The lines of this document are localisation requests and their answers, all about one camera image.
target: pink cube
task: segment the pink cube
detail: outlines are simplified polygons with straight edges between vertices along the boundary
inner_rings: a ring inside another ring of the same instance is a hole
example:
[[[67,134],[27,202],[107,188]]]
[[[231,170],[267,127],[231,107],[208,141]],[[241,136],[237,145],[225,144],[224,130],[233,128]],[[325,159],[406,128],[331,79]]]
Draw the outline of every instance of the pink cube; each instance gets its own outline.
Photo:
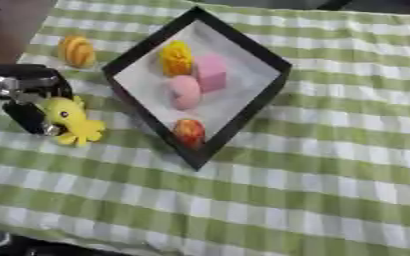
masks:
[[[202,93],[225,88],[226,68],[224,60],[217,54],[195,58],[197,80]]]

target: pink toy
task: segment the pink toy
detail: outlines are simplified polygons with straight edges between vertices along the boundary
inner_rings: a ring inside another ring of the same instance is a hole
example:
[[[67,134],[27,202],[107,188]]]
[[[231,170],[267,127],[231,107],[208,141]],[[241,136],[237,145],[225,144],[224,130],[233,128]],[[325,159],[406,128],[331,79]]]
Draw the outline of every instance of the pink toy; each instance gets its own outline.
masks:
[[[197,79],[203,93],[225,88],[226,68],[217,54],[207,54],[195,59]]]
[[[192,76],[175,76],[169,81],[174,98],[173,104],[179,110],[195,107],[200,101],[200,86]]]

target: orange striped ball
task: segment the orange striped ball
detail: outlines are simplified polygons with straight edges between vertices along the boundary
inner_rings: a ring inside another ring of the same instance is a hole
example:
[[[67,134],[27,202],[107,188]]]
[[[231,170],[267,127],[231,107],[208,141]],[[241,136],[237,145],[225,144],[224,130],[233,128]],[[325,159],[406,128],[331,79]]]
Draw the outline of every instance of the orange striped ball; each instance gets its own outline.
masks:
[[[58,46],[59,58],[75,68],[91,67],[96,61],[93,46],[83,36],[66,36]]]

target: pink ball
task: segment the pink ball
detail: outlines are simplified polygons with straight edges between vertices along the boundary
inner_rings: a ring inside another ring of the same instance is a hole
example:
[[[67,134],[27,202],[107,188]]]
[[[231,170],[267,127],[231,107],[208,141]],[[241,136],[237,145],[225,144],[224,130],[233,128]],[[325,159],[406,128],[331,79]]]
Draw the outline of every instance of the pink ball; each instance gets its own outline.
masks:
[[[200,102],[200,86],[192,76],[175,76],[171,78],[169,88],[174,95],[173,105],[179,110],[194,108]]]

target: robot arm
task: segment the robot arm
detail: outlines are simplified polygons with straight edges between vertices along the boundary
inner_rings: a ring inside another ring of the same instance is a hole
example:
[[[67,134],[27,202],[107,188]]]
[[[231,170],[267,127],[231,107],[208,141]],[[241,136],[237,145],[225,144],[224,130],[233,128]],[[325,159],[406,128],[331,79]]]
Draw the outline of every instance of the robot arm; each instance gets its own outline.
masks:
[[[34,104],[35,99],[48,97],[73,99],[70,85],[59,72],[43,65],[0,65],[3,110],[27,132],[57,136],[66,131],[47,123],[45,113]]]

